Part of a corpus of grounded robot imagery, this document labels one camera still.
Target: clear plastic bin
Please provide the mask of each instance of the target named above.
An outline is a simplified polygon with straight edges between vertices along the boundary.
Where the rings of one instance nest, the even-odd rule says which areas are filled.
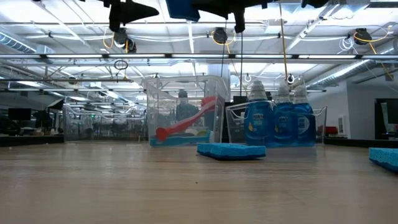
[[[149,143],[153,147],[220,142],[225,82],[216,76],[152,78],[147,90]],[[180,90],[188,97],[179,98]]]
[[[244,116],[244,113],[249,104],[257,102],[258,101],[242,103],[239,105],[226,107],[225,116],[228,125],[228,136],[230,143],[240,143],[240,144],[246,143],[244,135],[244,120],[246,118]],[[318,143],[323,143],[323,140],[325,138],[326,112],[327,112],[327,107],[320,109],[313,109],[313,115],[315,116],[315,126],[316,126],[316,137],[317,137],[316,142]]]
[[[83,111],[63,106],[65,141],[141,142],[146,136],[145,107],[133,105],[125,113]]]

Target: dish soap bottle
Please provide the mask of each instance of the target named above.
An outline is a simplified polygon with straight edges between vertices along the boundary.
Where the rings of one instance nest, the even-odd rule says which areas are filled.
[[[300,85],[295,89],[293,111],[297,122],[297,144],[313,146],[317,138],[315,116],[307,99],[307,89]]]
[[[274,110],[275,143],[277,146],[291,146],[297,135],[297,126],[294,123],[293,103],[289,98],[289,87],[281,82],[275,96],[276,109]]]
[[[272,106],[261,81],[254,81],[244,112],[244,136],[249,146],[267,146],[272,140]]]

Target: table surface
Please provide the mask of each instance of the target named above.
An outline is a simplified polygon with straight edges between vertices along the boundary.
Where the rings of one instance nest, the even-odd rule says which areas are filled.
[[[270,149],[220,162],[194,147],[0,148],[0,223],[398,223],[398,175],[368,150]]]

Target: glass enclosure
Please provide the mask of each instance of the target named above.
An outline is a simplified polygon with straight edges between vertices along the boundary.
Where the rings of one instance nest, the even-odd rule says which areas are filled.
[[[132,141],[147,139],[146,111],[131,106],[124,113],[99,113],[63,106],[65,141]]]
[[[177,96],[162,91],[177,89]],[[228,92],[216,76],[155,78],[142,84],[147,90],[147,117],[151,146],[181,146],[199,142],[220,142],[224,99]]]

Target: wall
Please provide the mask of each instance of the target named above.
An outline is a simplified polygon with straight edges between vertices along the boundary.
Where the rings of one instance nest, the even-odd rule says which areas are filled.
[[[310,93],[308,100],[312,108],[328,107],[326,125],[338,127],[338,118],[345,115],[346,135],[350,138],[349,109],[347,84],[340,82],[338,86],[326,88],[326,93]]]
[[[397,76],[394,82],[384,77],[361,84],[348,83],[349,125],[352,139],[374,139],[374,100],[376,98],[398,98]]]

